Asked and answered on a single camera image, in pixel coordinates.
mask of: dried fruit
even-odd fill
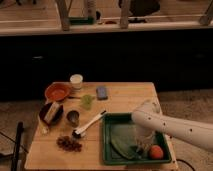
[[[162,159],[164,152],[159,145],[152,145],[149,149],[148,155],[151,159]]]
[[[65,151],[80,152],[82,145],[69,136],[59,137],[56,141],[57,145]]]

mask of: small bowl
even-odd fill
[[[45,90],[46,99],[53,101],[61,101],[69,96],[70,87],[62,83],[53,83]]]
[[[55,115],[54,118],[52,119],[52,121],[48,124],[48,123],[44,120],[44,118],[45,118],[45,116],[46,116],[48,110],[50,109],[51,105],[52,105],[52,103],[48,103],[48,104],[44,105],[44,106],[41,108],[41,111],[39,112],[39,117],[40,117],[40,119],[41,119],[44,123],[46,123],[47,125],[49,125],[49,126],[50,126],[50,125],[55,125],[55,124],[57,124],[57,123],[60,121],[60,119],[62,118],[62,114],[63,114],[63,112],[64,112],[63,105],[61,105],[60,108],[59,108],[59,110],[58,110],[58,112],[56,113],[56,115]]]

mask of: wall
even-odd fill
[[[158,91],[213,86],[212,29],[1,37],[0,99],[43,98],[53,81],[151,81]]]

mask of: wooden table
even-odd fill
[[[98,101],[95,99],[91,110],[85,110],[80,106],[79,99],[66,99],[63,102],[63,118],[58,125],[51,127],[49,134],[41,134],[38,126],[27,155],[25,168],[27,170],[178,170],[172,143],[168,136],[166,139],[172,156],[171,163],[131,166],[104,165],[102,162],[101,121],[88,128],[86,136],[80,140],[83,145],[80,153],[66,152],[57,146],[56,139],[60,135],[71,135],[72,128],[66,120],[66,114],[70,110],[80,112],[81,126],[104,109],[108,113],[128,113],[147,99],[158,101],[152,83],[83,83],[83,88],[73,92],[72,95],[81,97],[90,94],[96,96],[96,87],[99,85],[107,87],[108,100]]]

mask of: spoon handle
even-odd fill
[[[92,120],[90,120],[86,125],[77,128],[75,130],[76,134],[81,134],[82,132],[84,132],[90,125],[92,125],[93,123],[95,123],[97,120],[99,120],[100,118],[102,118],[104,116],[104,114],[106,113],[106,110],[104,110],[103,112],[99,113],[98,115],[96,115],[94,118],[92,118]]]

